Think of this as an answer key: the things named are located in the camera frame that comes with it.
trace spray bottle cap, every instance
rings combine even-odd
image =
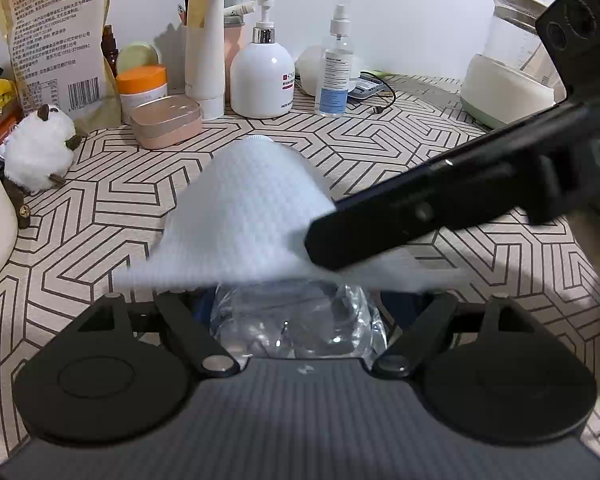
[[[273,28],[273,22],[269,19],[269,9],[273,7],[274,0],[251,0],[260,7],[260,20],[256,22],[256,28]]]
[[[332,36],[348,36],[351,30],[351,22],[349,21],[349,12],[347,4],[337,4],[333,9],[333,18],[331,19],[331,27],[329,28]]]

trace table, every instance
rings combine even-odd
[[[449,79],[423,82],[459,89]],[[232,140],[264,134],[312,161],[334,198],[413,168],[480,136],[484,129],[455,107],[443,110],[398,92],[395,105],[371,98],[344,117],[313,114],[314,100],[296,90],[283,117],[247,120],[228,113],[177,146],[148,151],[127,127],[93,132],[75,152],[61,189],[27,200],[31,227],[21,230],[0,272],[0,462],[26,440],[11,383],[19,368],[100,295],[128,263],[144,259],[160,238],[177,194]],[[429,234],[409,245],[424,265],[462,267],[470,280],[454,293],[484,302],[508,293],[595,373],[600,397],[600,282],[563,219],[529,226],[519,210],[480,227]],[[127,300],[150,298],[133,290]],[[583,434],[600,455],[600,399]]]

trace blue and white label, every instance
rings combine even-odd
[[[353,55],[342,50],[324,54],[324,82],[320,88],[319,109],[326,114],[341,114],[347,108],[349,76]]]

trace snack bag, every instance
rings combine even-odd
[[[115,80],[100,48],[108,10],[109,0],[0,0],[25,114],[49,104],[82,133],[120,125]]]

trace black cable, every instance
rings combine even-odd
[[[387,108],[390,108],[395,103],[396,97],[395,97],[395,91],[394,91],[393,88],[391,88],[391,86],[389,86],[389,83],[387,83],[379,75],[373,74],[371,72],[365,72],[365,71],[361,70],[360,73],[361,74],[369,75],[372,78],[374,78],[376,81],[381,82],[384,86],[386,86],[391,91],[391,94],[394,96],[394,98],[391,100],[391,102],[389,104],[387,104],[386,106],[374,106],[374,113],[375,114],[381,114],[382,112],[384,112],[385,110],[387,110]]]

